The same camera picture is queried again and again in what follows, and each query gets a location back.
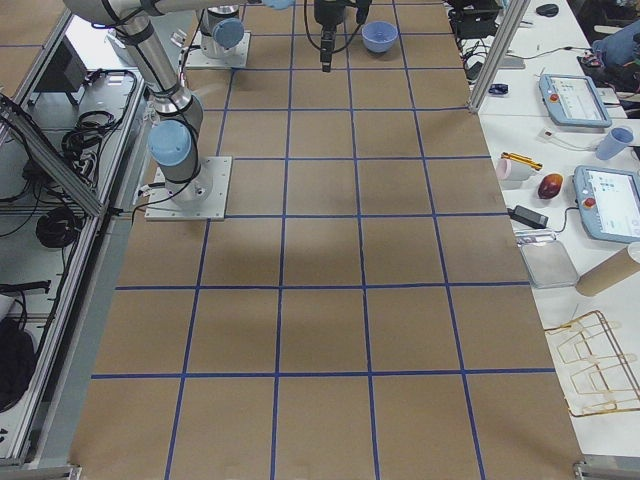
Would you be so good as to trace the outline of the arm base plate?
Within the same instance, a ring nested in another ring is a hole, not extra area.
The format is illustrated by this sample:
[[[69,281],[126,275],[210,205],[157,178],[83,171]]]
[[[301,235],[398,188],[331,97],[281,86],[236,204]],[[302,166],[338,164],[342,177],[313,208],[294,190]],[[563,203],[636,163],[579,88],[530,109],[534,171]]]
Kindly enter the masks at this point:
[[[159,167],[154,182],[164,183],[150,191],[144,217],[148,221],[223,221],[233,159],[231,156],[209,156],[200,159],[199,175],[182,190],[166,183]]]
[[[202,35],[197,33],[192,49],[187,55],[187,69],[243,69],[247,65],[251,32],[245,31],[242,40],[234,47],[225,49],[217,43],[210,48],[201,48]]]

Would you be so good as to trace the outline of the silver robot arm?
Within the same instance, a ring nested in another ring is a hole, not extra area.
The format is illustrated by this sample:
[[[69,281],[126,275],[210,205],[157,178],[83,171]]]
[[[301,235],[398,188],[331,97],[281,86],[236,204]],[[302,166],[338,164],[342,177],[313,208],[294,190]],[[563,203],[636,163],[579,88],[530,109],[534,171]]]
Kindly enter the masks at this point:
[[[211,193],[213,176],[204,171],[198,153],[203,119],[199,99],[181,80],[152,24],[153,17],[194,11],[202,15],[198,27],[208,54],[230,50],[244,38],[238,1],[67,1],[66,7],[95,28],[112,29],[139,69],[160,124],[151,130],[148,148],[164,175],[169,199],[180,206],[196,206]]]
[[[246,31],[238,5],[222,5],[199,12],[200,50],[208,60],[235,55]]]

